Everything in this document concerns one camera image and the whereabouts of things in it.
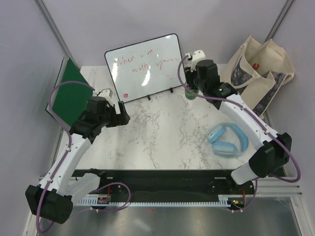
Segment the green bottle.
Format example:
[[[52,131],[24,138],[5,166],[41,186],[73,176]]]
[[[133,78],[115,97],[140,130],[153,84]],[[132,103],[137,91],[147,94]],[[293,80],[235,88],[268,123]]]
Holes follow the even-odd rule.
[[[193,93],[189,92],[188,90],[185,90],[185,97],[188,100],[194,100],[197,97],[195,94],[199,94],[198,89],[194,89]]]

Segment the cola glass bottle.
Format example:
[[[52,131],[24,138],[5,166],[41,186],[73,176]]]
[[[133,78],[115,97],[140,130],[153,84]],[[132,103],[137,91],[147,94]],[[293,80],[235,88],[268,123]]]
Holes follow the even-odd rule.
[[[258,63],[254,63],[254,64],[252,65],[252,67],[253,67],[253,69],[254,69],[255,71],[257,71],[257,70],[259,69],[259,64],[258,64]]]

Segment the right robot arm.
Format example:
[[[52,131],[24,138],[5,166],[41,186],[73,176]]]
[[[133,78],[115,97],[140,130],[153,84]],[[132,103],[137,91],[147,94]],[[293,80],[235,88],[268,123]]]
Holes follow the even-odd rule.
[[[184,70],[186,81],[181,84],[185,90],[195,96],[198,93],[194,89],[201,91],[200,98],[226,114],[255,148],[248,162],[233,170],[231,178],[225,181],[228,192],[238,193],[249,180],[273,176],[274,171],[294,159],[290,152],[292,138],[268,126],[245,104],[232,85],[221,82],[217,65],[212,60],[195,55],[186,55],[183,60],[187,60],[188,65],[184,67],[180,63],[178,70]]]

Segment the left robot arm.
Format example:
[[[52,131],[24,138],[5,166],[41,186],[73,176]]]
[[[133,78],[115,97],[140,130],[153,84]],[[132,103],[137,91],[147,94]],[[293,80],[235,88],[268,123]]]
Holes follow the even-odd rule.
[[[108,99],[93,96],[87,101],[87,109],[81,113],[68,132],[68,143],[52,168],[38,185],[30,185],[26,198],[33,215],[54,223],[63,224],[72,212],[74,204],[87,194],[104,193],[108,181],[105,171],[89,169],[73,184],[70,178],[79,161],[101,133],[102,128],[127,125],[130,117],[125,104],[118,102],[120,113]]]

